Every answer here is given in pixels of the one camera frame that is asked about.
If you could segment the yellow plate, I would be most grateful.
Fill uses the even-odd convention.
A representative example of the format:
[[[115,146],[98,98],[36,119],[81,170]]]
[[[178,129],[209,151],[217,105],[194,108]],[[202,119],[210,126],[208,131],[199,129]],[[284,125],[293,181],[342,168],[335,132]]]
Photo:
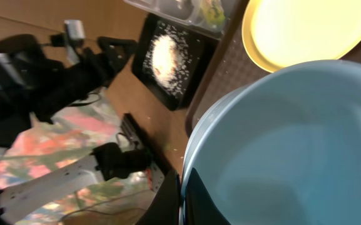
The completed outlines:
[[[251,0],[242,41],[249,58],[270,73],[340,59],[361,41],[361,0]]]

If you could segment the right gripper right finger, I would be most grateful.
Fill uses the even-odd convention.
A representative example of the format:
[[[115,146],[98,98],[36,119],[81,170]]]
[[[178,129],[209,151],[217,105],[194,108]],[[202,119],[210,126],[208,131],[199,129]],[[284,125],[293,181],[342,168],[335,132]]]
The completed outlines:
[[[185,194],[186,225],[230,225],[209,195],[197,170],[190,173]]]

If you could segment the clear plastic bin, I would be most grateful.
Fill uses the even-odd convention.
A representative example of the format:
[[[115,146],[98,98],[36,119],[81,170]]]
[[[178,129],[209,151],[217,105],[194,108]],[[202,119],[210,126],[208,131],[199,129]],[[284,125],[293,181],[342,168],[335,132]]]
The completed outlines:
[[[210,26],[203,19],[200,1],[201,0],[125,0],[126,3],[134,7],[182,24],[208,37],[220,39],[239,1],[220,0],[226,18],[223,24],[218,27]]]

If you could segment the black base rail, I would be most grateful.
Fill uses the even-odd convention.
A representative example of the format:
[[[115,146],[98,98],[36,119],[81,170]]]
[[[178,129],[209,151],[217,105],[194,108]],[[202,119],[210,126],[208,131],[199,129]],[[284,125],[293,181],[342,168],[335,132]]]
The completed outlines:
[[[125,138],[130,142],[131,148],[144,150],[150,157],[150,165],[145,169],[144,173],[148,179],[150,189],[157,193],[165,179],[165,175],[171,169],[170,163],[162,150],[156,148],[147,132],[138,125],[130,113],[123,115],[120,128]]]

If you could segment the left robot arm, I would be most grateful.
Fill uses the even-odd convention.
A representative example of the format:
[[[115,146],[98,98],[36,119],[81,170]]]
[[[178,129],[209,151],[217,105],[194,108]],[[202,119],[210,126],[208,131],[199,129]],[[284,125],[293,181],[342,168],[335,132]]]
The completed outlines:
[[[78,62],[65,67],[48,59],[30,34],[0,41],[0,160],[17,137],[31,128],[34,114],[44,123],[73,102],[106,87],[124,68],[136,48],[129,39],[99,37],[95,54],[82,40],[59,34],[54,47],[67,46]],[[22,184],[0,189],[0,224],[14,224],[41,206],[92,184],[127,178],[148,165],[139,149],[123,152],[114,142],[61,169]]]

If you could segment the green orange snack wrapper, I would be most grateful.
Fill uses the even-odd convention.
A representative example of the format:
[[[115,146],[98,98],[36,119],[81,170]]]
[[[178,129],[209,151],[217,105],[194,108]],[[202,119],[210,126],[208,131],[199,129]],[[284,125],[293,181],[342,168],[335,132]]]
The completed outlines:
[[[203,19],[210,26],[220,26],[225,21],[225,12],[220,0],[201,0],[200,9]]]

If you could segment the light blue bowl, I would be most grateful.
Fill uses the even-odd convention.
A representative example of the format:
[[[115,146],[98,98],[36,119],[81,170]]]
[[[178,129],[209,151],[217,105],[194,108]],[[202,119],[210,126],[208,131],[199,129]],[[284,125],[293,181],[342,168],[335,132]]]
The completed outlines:
[[[196,171],[231,224],[361,224],[361,64],[313,61],[236,89],[190,136]]]

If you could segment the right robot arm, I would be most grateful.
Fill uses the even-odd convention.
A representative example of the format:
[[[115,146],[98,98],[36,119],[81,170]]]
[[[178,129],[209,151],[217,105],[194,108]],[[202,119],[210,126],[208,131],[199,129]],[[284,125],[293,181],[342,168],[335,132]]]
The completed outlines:
[[[41,206],[92,184],[148,171],[157,193],[138,224],[228,224],[196,170],[181,196],[178,173],[149,147],[123,152],[114,143],[96,147],[80,160],[49,174],[6,188],[0,194],[0,220],[14,224]]]

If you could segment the rice grains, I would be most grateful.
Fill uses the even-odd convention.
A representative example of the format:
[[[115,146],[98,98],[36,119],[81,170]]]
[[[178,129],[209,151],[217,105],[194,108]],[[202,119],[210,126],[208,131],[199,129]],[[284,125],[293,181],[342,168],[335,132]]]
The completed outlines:
[[[188,31],[168,22],[158,21],[155,33],[143,61],[143,69],[165,92],[180,98],[186,91],[191,65]]]

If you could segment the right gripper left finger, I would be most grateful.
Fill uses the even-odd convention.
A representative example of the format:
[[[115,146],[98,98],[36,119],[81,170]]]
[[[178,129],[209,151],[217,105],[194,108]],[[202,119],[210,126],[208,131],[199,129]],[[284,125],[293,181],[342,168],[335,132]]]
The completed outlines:
[[[178,225],[180,210],[180,179],[175,170],[171,170],[148,210],[136,225]]]

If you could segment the black rectangular tray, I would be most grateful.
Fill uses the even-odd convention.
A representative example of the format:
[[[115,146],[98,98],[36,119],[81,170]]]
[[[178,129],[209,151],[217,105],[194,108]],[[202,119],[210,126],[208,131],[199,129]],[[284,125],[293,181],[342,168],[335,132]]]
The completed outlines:
[[[131,71],[167,109],[186,108],[217,44],[215,39],[149,13]]]

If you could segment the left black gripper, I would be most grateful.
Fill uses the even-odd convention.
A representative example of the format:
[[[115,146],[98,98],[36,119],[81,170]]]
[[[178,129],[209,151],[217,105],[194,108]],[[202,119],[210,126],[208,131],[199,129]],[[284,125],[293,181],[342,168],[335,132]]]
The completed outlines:
[[[77,53],[78,63],[61,71],[60,80],[42,97],[43,109],[65,108],[95,89],[109,86],[136,51],[136,41],[131,39],[101,36],[97,43],[99,54],[86,47]]]

